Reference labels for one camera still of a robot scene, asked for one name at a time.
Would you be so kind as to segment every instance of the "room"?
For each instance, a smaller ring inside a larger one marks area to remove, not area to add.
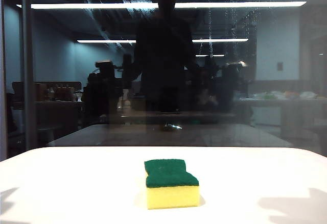
[[[327,0],[2,0],[1,5],[0,172],[10,179],[0,189],[7,206],[0,216],[4,223],[68,223],[78,210],[85,213],[79,223],[94,216],[103,222],[104,182],[117,192],[122,188],[93,171],[95,165],[119,161],[118,168],[135,177],[130,192],[136,194],[144,185],[144,174],[137,175],[144,161],[178,158],[208,184],[196,204],[199,213],[185,211],[192,221],[200,221],[210,206],[226,208],[221,221],[251,219],[247,213],[262,213],[253,214],[258,223],[327,221],[316,211],[327,203]],[[199,165],[210,164],[207,171],[196,165],[197,154]],[[234,182],[249,179],[239,189],[220,183],[242,196],[236,204],[240,219],[228,205],[236,199],[211,189],[208,179],[220,180],[208,172],[217,165],[229,165],[222,175]],[[25,174],[27,183],[11,178],[10,167],[22,173],[27,166],[35,179],[44,171],[52,179],[45,182],[65,193],[57,178],[70,178],[69,170],[77,175],[72,184],[85,181],[69,197],[76,204],[69,215],[59,214],[68,204],[56,191],[48,193],[35,181],[31,187]],[[91,175],[87,180],[83,169]],[[95,178],[99,204],[87,213],[72,196],[94,187]],[[15,217],[26,207],[24,196],[32,196],[18,186],[37,196],[31,213],[40,208],[39,220],[26,213]],[[255,194],[246,196],[246,187]],[[217,195],[209,197],[209,188]],[[122,199],[130,201],[132,214],[145,218],[139,213],[145,208],[142,191],[133,200]],[[42,192],[54,199],[49,219],[38,202]],[[296,205],[308,194],[311,205]],[[216,202],[220,195],[226,205]],[[246,201],[253,201],[248,210],[241,207]],[[163,220],[172,221],[164,214]]]

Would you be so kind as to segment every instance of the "silhouette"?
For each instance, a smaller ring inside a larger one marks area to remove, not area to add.
[[[88,76],[82,97],[86,125],[99,122],[101,115],[116,114],[119,97],[123,95],[122,84],[114,76],[112,61],[99,61],[95,65],[100,72]]]
[[[187,104],[186,67],[198,76],[189,24],[175,15],[176,0],[157,0],[159,10],[137,28],[134,62],[129,77],[140,74],[147,110],[173,112]]]

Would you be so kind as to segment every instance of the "light switch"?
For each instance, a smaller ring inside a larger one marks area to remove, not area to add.
[[[283,71],[284,67],[283,67],[283,63],[282,62],[278,62],[277,63],[277,71]]]

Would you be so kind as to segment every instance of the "metal pole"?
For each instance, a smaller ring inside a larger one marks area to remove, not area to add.
[[[31,0],[22,0],[26,150],[37,148]]]
[[[4,0],[0,0],[0,161],[8,156]]]

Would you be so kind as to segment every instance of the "wall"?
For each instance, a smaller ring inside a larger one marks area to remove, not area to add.
[[[20,41],[19,12],[7,5],[4,6],[5,17],[5,58],[6,90],[13,93],[12,82],[20,81],[20,61],[22,59],[22,41]]]
[[[73,41],[41,19],[33,23],[34,80],[75,81]]]
[[[256,80],[299,79],[299,9],[261,12],[257,26]],[[283,62],[284,70],[277,70]]]

